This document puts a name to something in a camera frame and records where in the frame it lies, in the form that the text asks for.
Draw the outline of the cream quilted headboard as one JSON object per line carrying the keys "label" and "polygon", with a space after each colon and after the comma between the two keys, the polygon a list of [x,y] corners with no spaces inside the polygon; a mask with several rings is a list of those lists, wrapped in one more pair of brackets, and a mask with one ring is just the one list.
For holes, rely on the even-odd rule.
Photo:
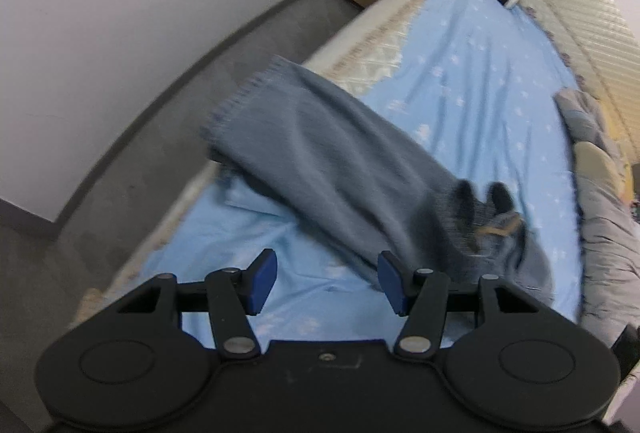
{"label": "cream quilted headboard", "polygon": [[614,0],[521,0],[580,87],[602,100],[631,162],[639,161],[639,41]]}

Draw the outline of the light blue star bedsheet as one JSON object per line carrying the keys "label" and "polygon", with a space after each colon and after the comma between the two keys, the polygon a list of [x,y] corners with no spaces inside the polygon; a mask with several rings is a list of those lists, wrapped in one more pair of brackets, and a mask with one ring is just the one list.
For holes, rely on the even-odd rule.
{"label": "light blue star bedsheet", "polygon": [[396,338],[384,251],[457,281],[498,275],[577,320],[572,150],[554,102],[574,86],[544,31],[496,0],[420,0],[398,69],[369,86],[272,60],[214,112],[218,176],[140,279],[199,283],[274,251],[250,322],[262,345]]}

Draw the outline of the blue denim jeans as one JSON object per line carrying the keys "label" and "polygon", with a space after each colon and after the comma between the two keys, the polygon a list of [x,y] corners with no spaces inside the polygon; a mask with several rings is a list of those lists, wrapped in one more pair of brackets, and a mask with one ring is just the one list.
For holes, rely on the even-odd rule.
{"label": "blue denim jeans", "polygon": [[392,252],[409,269],[442,271],[456,283],[497,275],[551,304],[550,262],[506,185],[484,198],[402,130],[355,97],[322,93],[246,111],[206,126],[212,156],[238,168],[341,247],[375,264]]}

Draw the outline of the grey quilt duvet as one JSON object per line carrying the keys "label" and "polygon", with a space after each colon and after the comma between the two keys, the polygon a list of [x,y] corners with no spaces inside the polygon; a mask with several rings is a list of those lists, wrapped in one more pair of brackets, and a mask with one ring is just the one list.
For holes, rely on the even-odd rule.
{"label": "grey quilt duvet", "polygon": [[582,213],[580,324],[611,345],[627,325],[639,323],[639,226],[626,191],[628,163],[597,99],[563,88],[554,101],[570,134]]}

